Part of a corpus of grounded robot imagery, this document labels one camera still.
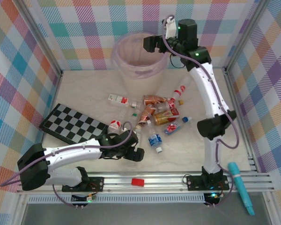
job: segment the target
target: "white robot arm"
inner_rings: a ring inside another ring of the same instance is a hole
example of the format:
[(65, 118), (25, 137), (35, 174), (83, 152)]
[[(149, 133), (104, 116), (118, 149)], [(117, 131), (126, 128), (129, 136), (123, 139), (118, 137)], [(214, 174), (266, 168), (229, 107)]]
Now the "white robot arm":
[(191, 180), (191, 183), (198, 183), (192, 185), (193, 187), (203, 186), (205, 189), (213, 189), (218, 186), (218, 183), (225, 184), (227, 178), (223, 175), (223, 170), (219, 166), (221, 159), (220, 142), (222, 142), (225, 129), (236, 118), (236, 114), (235, 111), (229, 110), (220, 93), (214, 78), (208, 50), (205, 47), (198, 46), (195, 21), (191, 19), (178, 21), (177, 37), (175, 36), (174, 15), (168, 16), (163, 21), (163, 26), (166, 29), (165, 35), (145, 38), (143, 47), (147, 52), (152, 53), (155, 48), (159, 48), (160, 53), (170, 52), (179, 56), (199, 88), (207, 117), (197, 124), (200, 134), (204, 137), (205, 161), (201, 177)]
[[(144, 150), (134, 147), (138, 143), (138, 138), (133, 131), (127, 130), (112, 137), (104, 134), (79, 144), (46, 149), (40, 143), (34, 144), (19, 159), (19, 172), (15, 176), (20, 175), (22, 189), (25, 191), (51, 184), (64, 185), (83, 191), (90, 182), (85, 169), (83, 167), (74, 169), (60, 167), (82, 160), (101, 158), (125, 158), (135, 162), (143, 159)], [(11, 179), (2, 186), (8, 185)]]

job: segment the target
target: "plaid wall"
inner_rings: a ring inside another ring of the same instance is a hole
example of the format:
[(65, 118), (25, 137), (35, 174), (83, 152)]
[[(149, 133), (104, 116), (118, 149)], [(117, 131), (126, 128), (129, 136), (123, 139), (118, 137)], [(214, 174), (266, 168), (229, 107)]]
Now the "plaid wall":
[[(221, 67), (254, 0), (25, 0), (63, 69), (110, 69), (114, 42), (130, 31), (161, 34), (161, 20), (192, 18)], [(180, 66), (179, 59), (174, 59)]]
[(228, 54), (228, 56), (227, 56), (227, 58), (225, 60), (224, 65), (223, 65), (224, 67), (226, 67), (227, 64), (229, 63), (229, 61), (230, 61), (230, 59), (231, 59), (231, 57), (232, 57), (232, 55), (233, 55), (233, 53), (235, 51), (236, 46), (238, 45), (239, 41), (241, 40), (241, 38), (242, 38), (242, 36), (244, 34), (244, 31), (247, 29), (249, 21), (251, 20), (253, 14), (255, 13), (255, 10), (256, 10), (259, 2), (260, 2), (260, 0), (254, 0), (254, 3), (252, 4), (251, 9), (250, 9), (247, 17), (246, 17), (246, 19), (245, 19), (241, 29), (239, 30), (237, 37), (235, 38), (235, 40), (233, 42), (233, 45), (232, 45), (232, 47), (231, 47), (231, 49), (229, 51), (229, 54)]
[(253, 148), (281, 205), (281, 0), (272, 0), (232, 69)]
[[(0, 183), (17, 170), (51, 107), (58, 76), (12, 0), (0, 0)], [(0, 188), (0, 225), (5, 225), (17, 184)]]

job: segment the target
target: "black and white chessboard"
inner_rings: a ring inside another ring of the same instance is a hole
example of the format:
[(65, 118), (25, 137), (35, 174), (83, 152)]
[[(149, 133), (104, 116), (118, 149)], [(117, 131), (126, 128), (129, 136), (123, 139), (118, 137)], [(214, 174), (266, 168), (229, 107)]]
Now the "black and white chessboard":
[(58, 104), (40, 125), (43, 131), (68, 144), (81, 143), (105, 134), (107, 127), (62, 104)]

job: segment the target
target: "metal bracket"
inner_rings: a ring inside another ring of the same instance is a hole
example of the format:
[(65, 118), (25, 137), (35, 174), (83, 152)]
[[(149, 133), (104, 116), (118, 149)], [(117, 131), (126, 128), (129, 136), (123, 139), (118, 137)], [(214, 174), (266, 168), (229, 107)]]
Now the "metal bracket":
[(229, 190), (229, 183), (227, 176), (223, 175), (222, 180), (219, 181), (218, 186), (214, 186), (212, 189), (207, 189), (202, 176), (187, 176), (186, 177), (187, 190), (189, 191), (226, 191)]

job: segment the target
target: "pink trash bin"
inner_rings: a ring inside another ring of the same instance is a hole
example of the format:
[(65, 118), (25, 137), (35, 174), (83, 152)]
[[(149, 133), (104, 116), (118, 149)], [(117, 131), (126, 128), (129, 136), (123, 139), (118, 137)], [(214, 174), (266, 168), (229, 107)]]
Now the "pink trash bin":
[(149, 33), (130, 33), (122, 36), (113, 46), (111, 64), (119, 71), (129, 96), (142, 99), (144, 95), (154, 95), (163, 80), (163, 72), (168, 66), (168, 53), (147, 52), (143, 39)]

